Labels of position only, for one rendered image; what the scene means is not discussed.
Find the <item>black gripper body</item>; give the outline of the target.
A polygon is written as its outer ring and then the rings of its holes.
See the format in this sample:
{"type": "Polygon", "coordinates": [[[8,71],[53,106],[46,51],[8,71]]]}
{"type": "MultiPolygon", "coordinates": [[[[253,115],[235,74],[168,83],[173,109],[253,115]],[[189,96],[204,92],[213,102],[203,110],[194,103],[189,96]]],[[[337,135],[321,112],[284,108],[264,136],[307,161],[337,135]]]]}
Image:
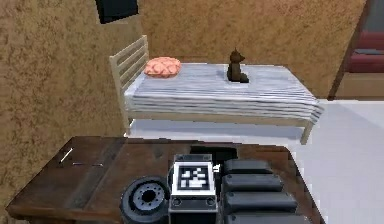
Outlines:
{"type": "Polygon", "coordinates": [[[133,181],[120,199],[124,224],[167,224],[170,191],[161,176],[145,176],[133,181]]]}

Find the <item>brown wooden table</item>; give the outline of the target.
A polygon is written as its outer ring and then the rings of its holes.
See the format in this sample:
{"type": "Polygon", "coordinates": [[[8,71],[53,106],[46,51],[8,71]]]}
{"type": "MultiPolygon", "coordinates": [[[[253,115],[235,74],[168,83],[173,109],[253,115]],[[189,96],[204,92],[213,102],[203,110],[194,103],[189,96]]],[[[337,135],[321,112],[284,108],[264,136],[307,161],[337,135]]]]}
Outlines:
{"type": "Polygon", "coordinates": [[[124,190],[145,176],[166,177],[177,154],[210,154],[214,161],[265,161],[312,224],[326,224],[289,150],[282,146],[186,140],[74,137],[12,199],[6,210],[30,224],[124,224],[124,190]],[[59,164],[70,149],[73,151],[59,164]],[[72,166],[102,163],[103,167],[72,166]]]}

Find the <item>white pen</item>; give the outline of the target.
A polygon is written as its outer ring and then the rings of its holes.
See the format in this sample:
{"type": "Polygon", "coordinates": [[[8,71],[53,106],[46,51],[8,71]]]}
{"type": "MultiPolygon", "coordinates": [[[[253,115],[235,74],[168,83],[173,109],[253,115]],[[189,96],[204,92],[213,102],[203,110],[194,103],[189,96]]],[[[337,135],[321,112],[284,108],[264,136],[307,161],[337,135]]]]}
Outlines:
{"type": "Polygon", "coordinates": [[[70,153],[73,151],[73,148],[71,147],[65,154],[64,156],[60,159],[59,164],[63,163],[65,159],[70,155],[70,153]]]}

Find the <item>white striped bed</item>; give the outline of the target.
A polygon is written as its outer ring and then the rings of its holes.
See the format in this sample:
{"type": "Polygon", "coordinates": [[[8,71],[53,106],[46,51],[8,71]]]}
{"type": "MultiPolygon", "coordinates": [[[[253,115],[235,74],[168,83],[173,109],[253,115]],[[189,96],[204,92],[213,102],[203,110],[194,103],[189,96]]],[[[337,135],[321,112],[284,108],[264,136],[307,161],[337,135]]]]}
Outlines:
{"type": "Polygon", "coordinates": [[[226,64],[183,63],[172,78],[144,73],[149,61],[146,36],[109,58],[124,126],[133,119],[203,121],[303,129],[308,140],[323,108],[284,66],[241,66],[247,83],[227,80],[226,64]]]}

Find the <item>pink pillow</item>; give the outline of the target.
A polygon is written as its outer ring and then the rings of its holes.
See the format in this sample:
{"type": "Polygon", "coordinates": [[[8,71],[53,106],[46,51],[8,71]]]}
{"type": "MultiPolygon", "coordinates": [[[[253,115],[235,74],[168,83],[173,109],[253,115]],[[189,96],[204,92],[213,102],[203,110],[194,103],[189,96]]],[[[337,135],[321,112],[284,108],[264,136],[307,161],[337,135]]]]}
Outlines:
{"type": "Polygon", "coordinates": [[[144,73],[155,78],[171,78],[181,70],[181,62],[176,58],[157,57],[147,62],[144,73]]]}

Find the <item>brown teddy bear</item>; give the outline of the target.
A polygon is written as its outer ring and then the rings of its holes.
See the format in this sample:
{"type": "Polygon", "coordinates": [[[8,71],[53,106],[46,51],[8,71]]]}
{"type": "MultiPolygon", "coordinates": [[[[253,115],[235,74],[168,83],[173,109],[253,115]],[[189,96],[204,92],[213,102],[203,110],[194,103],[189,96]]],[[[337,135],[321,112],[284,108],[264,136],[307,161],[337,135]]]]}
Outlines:
{"type": "Polygon", "coordinates": [[[227,78],[230,82],[248,83],[249,79],[245,73],[241,72],[240,63],[245,59],[237,49],[230,54],[230,63],[227,70],[227,78]]]}

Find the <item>black framed picture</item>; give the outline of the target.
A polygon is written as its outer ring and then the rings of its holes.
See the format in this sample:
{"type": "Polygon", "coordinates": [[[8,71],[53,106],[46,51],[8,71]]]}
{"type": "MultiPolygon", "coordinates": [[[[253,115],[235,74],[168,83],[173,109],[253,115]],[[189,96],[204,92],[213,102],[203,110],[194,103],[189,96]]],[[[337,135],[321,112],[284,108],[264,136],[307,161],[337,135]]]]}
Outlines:
{"type": "Polygon", "coordinates": [[[137,0],[95,0],[101,24],[111,23],[138,13],[137,0]]]}

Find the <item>red sofa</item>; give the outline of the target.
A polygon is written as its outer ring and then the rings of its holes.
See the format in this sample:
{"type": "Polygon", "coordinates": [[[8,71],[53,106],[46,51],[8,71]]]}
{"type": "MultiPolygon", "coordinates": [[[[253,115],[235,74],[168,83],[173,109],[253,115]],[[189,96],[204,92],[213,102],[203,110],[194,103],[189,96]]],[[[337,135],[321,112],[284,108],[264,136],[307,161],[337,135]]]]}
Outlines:
{"type": "Polygon", "coordinates": [[[345,71],[384,73],[384,32],[363,31],[345,71]]]}

